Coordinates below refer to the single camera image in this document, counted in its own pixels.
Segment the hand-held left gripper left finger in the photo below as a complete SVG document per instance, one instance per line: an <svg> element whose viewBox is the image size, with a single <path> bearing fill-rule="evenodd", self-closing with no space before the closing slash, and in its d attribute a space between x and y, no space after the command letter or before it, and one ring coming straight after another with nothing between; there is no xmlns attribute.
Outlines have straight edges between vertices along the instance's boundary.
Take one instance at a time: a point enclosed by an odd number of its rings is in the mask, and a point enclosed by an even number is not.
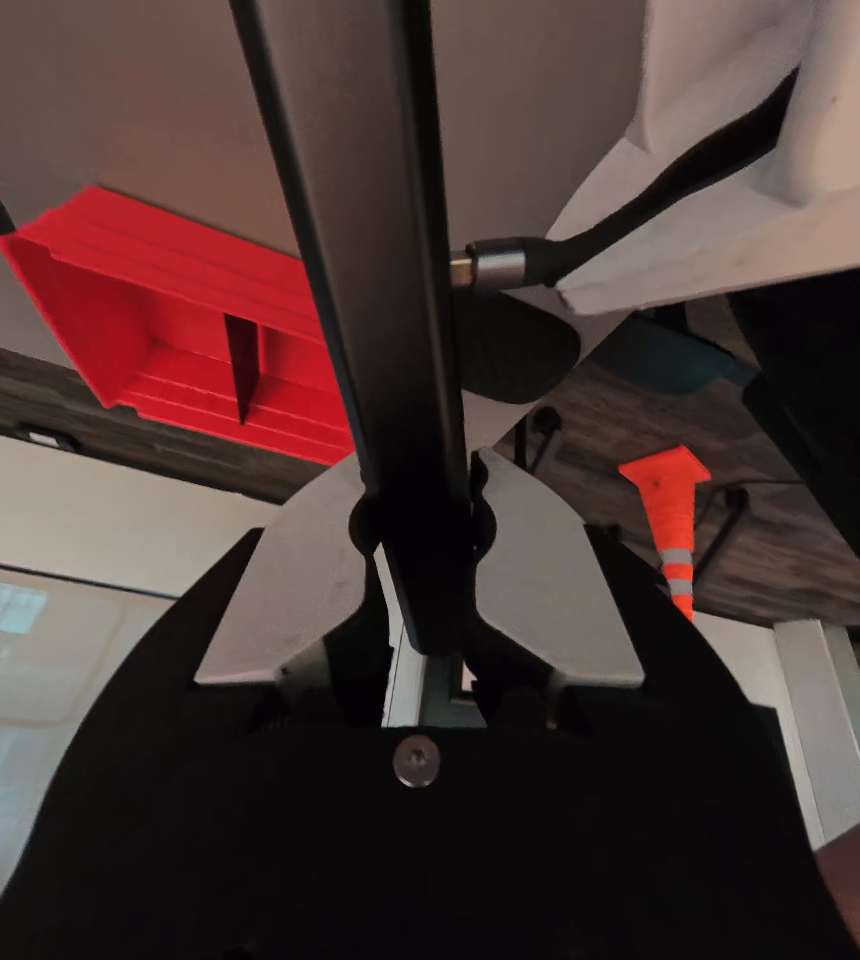
<svg viewBox="0 0 860 960"><path fill-rule="evenodd" d="M374 549L351 534L364 494L352 453L280 508L203 654L197 684L330 687L381 675Z"/></svg>

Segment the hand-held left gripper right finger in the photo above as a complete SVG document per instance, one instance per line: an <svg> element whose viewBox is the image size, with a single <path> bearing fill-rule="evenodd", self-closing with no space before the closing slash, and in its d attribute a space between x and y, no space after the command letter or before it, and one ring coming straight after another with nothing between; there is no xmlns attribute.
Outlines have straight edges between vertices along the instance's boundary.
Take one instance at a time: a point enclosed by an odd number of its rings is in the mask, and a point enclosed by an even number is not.
<svg viewBox="0 0 860 960"><path fill-rule="evenodd" d="M484 623L572 685L639 689L644 670L576 511L491 448L474 456Z"/></svg>

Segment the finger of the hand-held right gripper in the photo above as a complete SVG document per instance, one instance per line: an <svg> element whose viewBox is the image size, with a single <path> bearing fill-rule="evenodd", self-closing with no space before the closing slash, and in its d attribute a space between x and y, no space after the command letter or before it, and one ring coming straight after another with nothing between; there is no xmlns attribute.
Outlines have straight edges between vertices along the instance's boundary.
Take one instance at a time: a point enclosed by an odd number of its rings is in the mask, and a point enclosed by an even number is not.
<svg viewBox="0 0 860 960"><path fill-rule="evenodd" d="M860 1L814 3L775 146L557 282L575 312L656 306L860 266Z"/></svg>
<svg viewBox="0 0 860 960"><path fill-rule="evenodd" d="M583 233L769 97L800 63L808 1L649 1L635 114L548 232Z"/></svg>

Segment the red plastic bin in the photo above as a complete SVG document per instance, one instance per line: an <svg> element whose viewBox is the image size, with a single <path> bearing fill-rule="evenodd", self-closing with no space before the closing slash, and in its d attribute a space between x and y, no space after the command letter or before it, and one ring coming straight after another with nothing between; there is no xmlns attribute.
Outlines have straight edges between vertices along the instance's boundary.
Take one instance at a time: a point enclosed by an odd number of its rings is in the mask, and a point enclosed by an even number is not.
<svg viewBox="0 0 860 960"><path fill-rule="evenodd" d="M97 186L0 251L103 407L328 467L353 452L299 259ZM245 425L224 314L259 328Z"/></svg>

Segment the black usb hub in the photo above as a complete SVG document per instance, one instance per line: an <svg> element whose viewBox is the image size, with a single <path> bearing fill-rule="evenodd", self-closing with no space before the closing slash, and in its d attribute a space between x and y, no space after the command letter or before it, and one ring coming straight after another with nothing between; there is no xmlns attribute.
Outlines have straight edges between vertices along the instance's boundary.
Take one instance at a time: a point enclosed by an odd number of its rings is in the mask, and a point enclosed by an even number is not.
<svg viewBox="0 0 860 960"><path fill-rule="evenodd" d="M230 2L409 639L460 650L469 468L429 2Z"/></svg>

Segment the orange traffic cone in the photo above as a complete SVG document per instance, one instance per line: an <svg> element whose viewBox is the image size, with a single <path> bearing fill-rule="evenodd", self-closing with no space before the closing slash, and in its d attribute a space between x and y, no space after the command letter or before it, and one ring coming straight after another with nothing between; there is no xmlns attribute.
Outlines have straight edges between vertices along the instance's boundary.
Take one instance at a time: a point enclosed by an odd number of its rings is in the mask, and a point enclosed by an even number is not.
<svg viewBox="0 0 860 960"><path fill-rule="evenodd" d="M711 474L684 445L622 463L618 470L639 491L671 599L693 621L696 492Z"/></svg>

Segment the teal swivel chair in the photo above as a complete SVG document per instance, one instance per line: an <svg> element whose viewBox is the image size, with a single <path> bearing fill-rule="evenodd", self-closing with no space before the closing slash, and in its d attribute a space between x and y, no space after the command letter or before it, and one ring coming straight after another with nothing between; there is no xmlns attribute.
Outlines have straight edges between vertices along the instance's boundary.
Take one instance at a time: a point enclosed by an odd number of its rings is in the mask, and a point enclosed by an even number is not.
<svg viewBox="0 0 860 960"><path fill-rule="evenodd" d="M588 355L605 372L643 390L687 397L716 381L747 387L759 368L689 329L684 303L636 310Z"/></svg>

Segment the large black office chair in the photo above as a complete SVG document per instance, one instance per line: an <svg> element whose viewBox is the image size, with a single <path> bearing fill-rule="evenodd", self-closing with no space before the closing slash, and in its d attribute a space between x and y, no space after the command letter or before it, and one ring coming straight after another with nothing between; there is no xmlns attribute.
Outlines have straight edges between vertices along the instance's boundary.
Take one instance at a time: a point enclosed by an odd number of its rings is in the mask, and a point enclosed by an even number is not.
<svg viewBox="0 0 860 960"><path fill-rule="evenodd" d="M728 294L743 400L860 560L860 268Z"/></svg>

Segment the black swivel chair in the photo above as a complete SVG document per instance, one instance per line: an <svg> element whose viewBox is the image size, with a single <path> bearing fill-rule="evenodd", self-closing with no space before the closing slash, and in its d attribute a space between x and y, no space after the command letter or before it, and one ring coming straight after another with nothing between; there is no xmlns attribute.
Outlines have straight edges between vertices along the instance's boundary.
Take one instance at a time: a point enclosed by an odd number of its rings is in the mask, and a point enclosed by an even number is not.
<svg viewBox="0 0 860 960"><path fill-rule="evenodd" d="M453 295L465 461L493 448L580 359L577 330L509 294Z"/></svg>

